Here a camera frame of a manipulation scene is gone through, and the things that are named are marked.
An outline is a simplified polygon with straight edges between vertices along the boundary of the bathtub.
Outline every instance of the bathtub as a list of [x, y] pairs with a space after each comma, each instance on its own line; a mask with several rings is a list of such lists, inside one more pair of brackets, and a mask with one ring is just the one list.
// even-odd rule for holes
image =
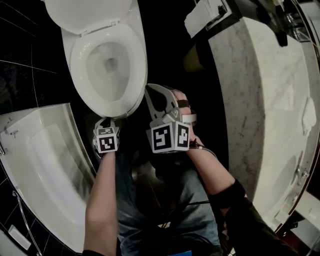
[[12, 125], [9, 119], [0, 136], [7, 149], [0, 159], [23, 201], [48, 230], [81, 253], [95, 171], [70, 105], [29, 110]]

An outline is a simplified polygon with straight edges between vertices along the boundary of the skin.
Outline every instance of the skin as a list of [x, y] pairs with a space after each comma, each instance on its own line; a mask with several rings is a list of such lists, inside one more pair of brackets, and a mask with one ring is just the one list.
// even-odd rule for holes
[[[186, 100], [181, 91], [174, 90], [177, 100]], [[181, 109], [182, 115], [190, 115], [189, 107]], [[202, 144], [190, 128], [190, 141]], [[187, 151], [205, 184], [209, 195], [218, 194], [235, 183], [235, 179], [210, 152], [201, 149]], [[85, 212], [84, 250], [104, 256], [115, 256], [117, 249], [118, 218], [116, 203], [116, 157], [114, 152], [106, 154], [101, 161]], [[228, 209], [222, 209], [225, 215]]]

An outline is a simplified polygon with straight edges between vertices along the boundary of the black sleeve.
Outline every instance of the black sleeve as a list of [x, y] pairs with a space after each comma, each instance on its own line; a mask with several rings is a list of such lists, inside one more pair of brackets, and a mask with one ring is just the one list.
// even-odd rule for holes
[[227, 234], [237, 256], [297, 256], [263, 221], [253, 204], [245, 198], [243, 186], [235, 183], [209, 197], [212, 205], [230, 208], [225, 215]]
[[84, 250], [82, 253], [82, 256], [103, 256], [103, 255], [92, 250]]

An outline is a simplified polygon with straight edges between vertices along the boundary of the jeans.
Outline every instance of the jeans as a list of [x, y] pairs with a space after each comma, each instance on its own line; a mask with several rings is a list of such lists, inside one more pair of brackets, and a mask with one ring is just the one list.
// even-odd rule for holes
[[[192, 169], [178, 165], [168, 167], [162, 173], [163, 181], [175, 200], [176, 206], [208, 200], [207, 194]], [[210, 204], [182, 207], [169, 228], [160, 228], [137, 209], [136, 188], [132, 179], [131, 162], [128, 156], [116, 154], [116, 203], [119, 224], [118, 238], [123, 256], [136, 256], [141, 250], [159, 241], [159, 235], [181, 236], [196, 234], [219, 246], [218, 229]]]

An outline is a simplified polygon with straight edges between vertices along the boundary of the white toilet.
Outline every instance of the white toilet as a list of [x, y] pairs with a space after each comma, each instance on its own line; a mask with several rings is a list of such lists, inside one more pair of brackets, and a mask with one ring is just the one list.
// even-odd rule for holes
[[74, 86], [101, 117], [125, 118], [144, 96], [145, 37], [137, 0], [45, 0], [61, 27]]

